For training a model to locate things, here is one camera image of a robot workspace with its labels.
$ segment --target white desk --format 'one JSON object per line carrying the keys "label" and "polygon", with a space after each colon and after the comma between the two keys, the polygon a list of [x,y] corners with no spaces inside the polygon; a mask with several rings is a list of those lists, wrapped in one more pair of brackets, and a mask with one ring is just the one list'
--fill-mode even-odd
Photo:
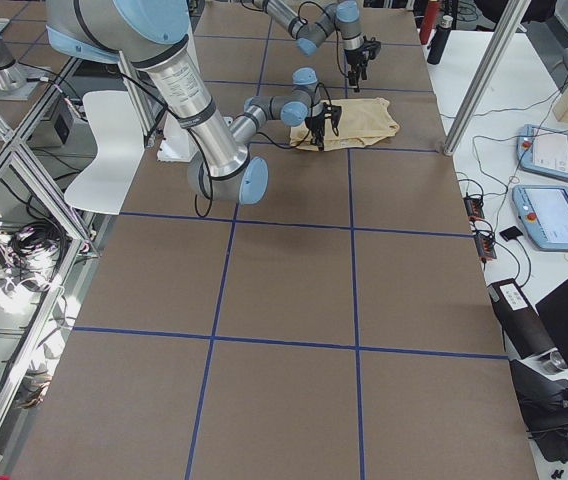
{"label": "white desk", "polygon": [[[454,116],[459,109],[491,35],[491,33],[482,32],[451,32],[442,61],[439,65],[429,65],[429,74],[446,131],[453,121],[448,117]],[[554,95],[556,92],[556,85],[528,38],[524,34],[516,34],[491,80],[477,113],[494,109],[525,108],[542,100],[546,99],[546,101],[524,111],[495,112],[486,116],[474,117],[454,155],[456,170],[463,172],[459,174],[459,178],[465,178],[465,174],[468,178],[479,182],[486,193],[503,193],[502,185],[481,173],[478,160],[473,155],[473,138],[483,135],[507,139],[517,135],[518,130],[526,123],[568,129],[568,124],[557,122],[550,111],[553,103],[559,98],[559,93]],[[568,183],[519,169],[515,172],[517,166],[515,139],[495,142],[476,138],[476,145],[477,157],[485,172],[504,183],[508,183],[509,177],[515,173],[517,178],[511,187],[518,180],[518,183],[529,185],[562,184],[568,186]],[[460,184],[462,193],[466,192],[467,184],[468,182]],[[479,188],[468,184],[468,191],[479,193]],[[485,198],[484,213],[496,232],[518,224],[511,198],[510,190],[504,202],[504,196]],[[532,262],[531,279],[524,287],[524,292],[531,303],[535,304],[568,278],[568,254],[540,252],[533,247],[526,236],[521,238],[521,242]],[[519,277],[521,283],[527,274],[526,257],[516,242],[508,242],[506,246],[517,256],[522,265],[522,273]],[[500,247],[496,248],[498,259],[488,262],[486,266],[487,284],[513,277],[517,272],[516,263],[510,255]],[[568,464],[546,462],[533,442],[531,445],[540,479],[548,479],[555,469],[565,470],[565,477],[568,477]]]}

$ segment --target brown table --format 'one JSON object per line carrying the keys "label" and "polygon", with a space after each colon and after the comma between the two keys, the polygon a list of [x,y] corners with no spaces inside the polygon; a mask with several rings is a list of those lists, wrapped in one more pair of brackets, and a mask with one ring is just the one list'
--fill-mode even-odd
{"label": "brown table", "polygon": [[207,4],[225,115],[310,65],[402,129],[324,154],[257,137],[265,198],[206,220],[149,152],[11,478],[537,478],[412,15],[362,21],[384,45],[354,94],[333,41],[303,58],[265,15]]}

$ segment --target red object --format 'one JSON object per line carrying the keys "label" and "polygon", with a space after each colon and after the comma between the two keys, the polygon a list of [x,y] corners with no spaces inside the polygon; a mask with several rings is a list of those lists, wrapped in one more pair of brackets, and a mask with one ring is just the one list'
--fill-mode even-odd
{"label": "red object", "polygon": [[420,27],[420,43],[426,45],[428,39],[431,38],[431,31],[437,21],[437,16],[440,13],[440,0],[430,0],[424,12],[424,20]]}

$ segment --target towel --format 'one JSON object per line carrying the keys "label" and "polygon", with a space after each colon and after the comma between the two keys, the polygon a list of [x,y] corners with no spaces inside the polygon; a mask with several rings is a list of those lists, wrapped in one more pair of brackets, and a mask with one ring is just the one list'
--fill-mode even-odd
{"label": "towel", "polygon": [[[385,138],[394,137],[400,126],[389,115],[387,108],[390,102],[384,98],[361,98],[334,100],[333,105],[342,107],[342,118],[336,137],[327,122],[324,136],[324,150],[340,148],[363,148],[373,145]],[[310,143],[310,135],[304,124],[291,128],[291,142],[301,150],[317,151]]]}

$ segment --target blue tablet frame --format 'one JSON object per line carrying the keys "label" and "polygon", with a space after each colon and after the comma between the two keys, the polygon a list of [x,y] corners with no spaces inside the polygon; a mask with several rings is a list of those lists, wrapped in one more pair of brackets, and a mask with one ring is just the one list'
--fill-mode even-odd
{"label": "blue tablet frame", "polygon": [[[517,139],[517,158],[520,162],[520,168],[527,172],[537,173],[539,175],[545,175],[547,177],[557,178],[559,180],[568,181],[568,173],[560,172],[559,170],[553,170],[552,168],[540,167],[533,163],[533,151],[535,150],[535,129],[544,130],[552,133],[561,133],[568,137],[568,132],[562,130],[555,130],[547,127],[540,127],[538,125],[526,124],[520,130],[519,137]],[[525,142],[531,142],[531,146],[528,148],[524,147]]]}
{"label": "blue tablet frame", "polygon": [[533,209],[533,205],[528,198],[527,190],[560,190],[568,204],[568,187],[561,185],[517,185],[513,187],[513,203],[517,210],[517,216],[524,225],[524,229],[529,238],[537,245],[540,250],[548,252],[568,252],[568,243],[552,243],[549,242],[542,228],[539,219],[529,220],[527,215],[537,213]]}

